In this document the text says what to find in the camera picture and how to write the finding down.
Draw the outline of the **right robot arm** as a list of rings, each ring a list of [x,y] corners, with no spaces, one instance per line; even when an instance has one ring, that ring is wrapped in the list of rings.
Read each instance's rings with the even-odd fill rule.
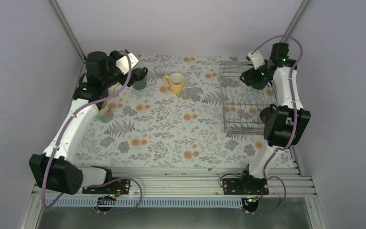
[[[241,82],[256,90],[272,83],[276,97],[276,103],[270,104],[259,114],[264,124],[266,145],[256,162],[248,165],[243,172],[246,177],[239,181],[239,188],[244,194],[253,193],[258,185],[256,179],[248,175],[262,175],[267,179],[270,162],[279,153],[298,144],[311,118],[310,111],[304,109],[298,95],[296,80],[299,60],[291,59],[288,53],[289,45],[282,42],[272,45],[268,60],[259,51],[250,53],[247,59],[253,67],[239,77]]]

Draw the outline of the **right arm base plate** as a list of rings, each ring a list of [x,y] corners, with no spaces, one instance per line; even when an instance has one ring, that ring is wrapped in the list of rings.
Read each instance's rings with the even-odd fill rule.
[[[225,195],[269,195],[269,186],[264,178],[252,178],[242,181],[240,178],[223,178]]]

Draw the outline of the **yellow mug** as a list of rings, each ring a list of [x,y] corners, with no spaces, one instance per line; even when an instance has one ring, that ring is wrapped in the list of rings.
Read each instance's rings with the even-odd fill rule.
[[[183,91],[185,78],[182,74],[172,73],[171,75],[165,75],[163,79],[173,94],[179,95]]]

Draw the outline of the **dark green mug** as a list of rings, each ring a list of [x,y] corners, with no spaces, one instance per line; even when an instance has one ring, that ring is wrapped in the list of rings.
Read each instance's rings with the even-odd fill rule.
[[[132,70],[132,79],[133,84],[132,87],[135,90],[142,90],[147,86],[146,76],[148,74],[148,68],[136,68]]]
[[[262,90],[267,86],[268,82],[269,81],[267,79],[261,79],[258,81],[254,81],[251,86],[256,90]]]

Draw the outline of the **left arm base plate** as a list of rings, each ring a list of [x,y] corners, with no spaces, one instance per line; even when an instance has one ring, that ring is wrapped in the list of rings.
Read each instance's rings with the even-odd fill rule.
[[[121,195],[128,194],[130,188],[130,180],[122,179],[103,187],[84,187],[83,194],[98,194],[98,195]]]

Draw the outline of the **floral white mug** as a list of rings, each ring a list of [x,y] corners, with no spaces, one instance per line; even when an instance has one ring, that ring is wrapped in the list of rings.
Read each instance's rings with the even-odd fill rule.
[[[110,108],[109,102],[104,101],[101,108],[99,109],[96,118],[102,123],[108,123],[113,118],[113,112]]]

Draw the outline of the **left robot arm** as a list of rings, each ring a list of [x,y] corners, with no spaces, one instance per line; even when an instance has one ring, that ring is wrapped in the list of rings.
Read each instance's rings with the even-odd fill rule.
[[[38,187],[70,195],[83,187],[96,187],[101,193],[112,190],[114,181],[108,169],[75,165],[76,148],[105,102],[146,76],[147,70],[134,69],[138,62],[127,50],[110,54],[96,51],[87,55],[85,72],[72,95],[64,122],[49,146],[29,159]]]

